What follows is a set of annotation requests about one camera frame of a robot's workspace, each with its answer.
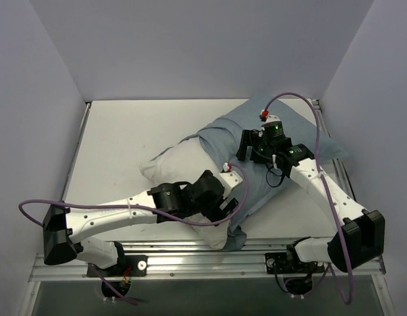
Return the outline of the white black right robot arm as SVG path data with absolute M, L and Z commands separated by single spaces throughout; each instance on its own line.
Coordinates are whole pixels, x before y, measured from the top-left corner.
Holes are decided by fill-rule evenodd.
M 287 246 L 286 266 L 301 271 L 308 263 L 331 263 L 347 273 L 383 254 L 385 218 L 354 201 L 321 167 L 304 144 L 292 144 L 281 121 L 261 130 L 243 130 L 236 152 L 239 161 L 278 169 L 299 185 L 326 215 L 332 216 L 332 238 L 306 237 Z

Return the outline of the white pillow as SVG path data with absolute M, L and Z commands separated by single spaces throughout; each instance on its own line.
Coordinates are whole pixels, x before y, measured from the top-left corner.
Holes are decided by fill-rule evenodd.
M 219 174 L 219 169 L 204 151 L 198 138 L 184 140 L 166 149 L 151 161 L 142 163 L 139 170 L 142 176 L 155 185 L 179 181 L 194 183 L 206 170 L 211 171 L 215 176 Z M 221 250 L 227 243 L 228 227 L 229 222 L 218 226 L 193 226 L 192 228 L 209 247 Z

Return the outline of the blue pillowcase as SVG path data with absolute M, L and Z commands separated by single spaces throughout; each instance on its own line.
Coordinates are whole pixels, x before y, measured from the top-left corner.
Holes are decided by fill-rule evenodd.
M 291 183 L 289 179 L 283 180 L 279 172 L 273 174 L 268 170 L 272 159 L 266 141 L 254 138 L 246 144 L 245 160 L 239 161 L 236 157 L 243 130 L 261 128 L 259 114 L 265 107 L 282 121 L 285 136 L 291 139 L 292 144 L 303 144 L 312 153 L 318 153 L 321 162 L 347 157 L 346 150 L 336 140 L 324 132 L 318 132 L 314 124 L 288 105 L 274 100 L 270 95 L 259 95 L 139 167 L 141 174 L 155 185 L 193 183 L 205 170 L 217 176 L 227 162 L 237 164 L 244 170 L 249 186 L 240 185 L 231 197 L 245 203 L 230 221 L 208 226 L 208 219 L 203 215 L 190 217 L 191 221 L 198 223 L 195 231 L 213 249 L 239 250 L 246 241 L 246 234 L 240 228 L 242 222 Z

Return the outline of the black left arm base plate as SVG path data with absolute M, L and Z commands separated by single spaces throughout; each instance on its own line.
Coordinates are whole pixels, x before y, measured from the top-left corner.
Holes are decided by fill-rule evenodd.
M 144 277 L 147 274 L 148 257 L 146 255 L 93 255 L 86 260 L 95 265 L 104 277 Z

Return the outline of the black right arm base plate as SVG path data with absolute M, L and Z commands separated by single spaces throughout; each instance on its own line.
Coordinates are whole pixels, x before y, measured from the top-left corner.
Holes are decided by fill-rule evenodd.
M 269 252 L 264 254 L 267 274 L 274 275 L 308 275 L 310 273 L 323 273 L 324 266 L 317 263 L 294 262 L 289 259 L 286 252 Z

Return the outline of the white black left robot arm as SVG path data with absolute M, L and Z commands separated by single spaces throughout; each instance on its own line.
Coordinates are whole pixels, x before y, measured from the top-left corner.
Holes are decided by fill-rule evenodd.
M 102 205 L 51 203 L 43 220 L 43 254 L 46 265 L 74 259 L 92 263 L 111 276 L 126 267 L 122 246 L 97 238 L 98 234 L 137 224 L 178 221 L 198 226 L 192 216 L 201 214 L 217 226 L 237 208 L 230 194 L 243 179 L 235 171 L 215 176 L 206 170 L 194 183 L 164 183 L 136 196 Z

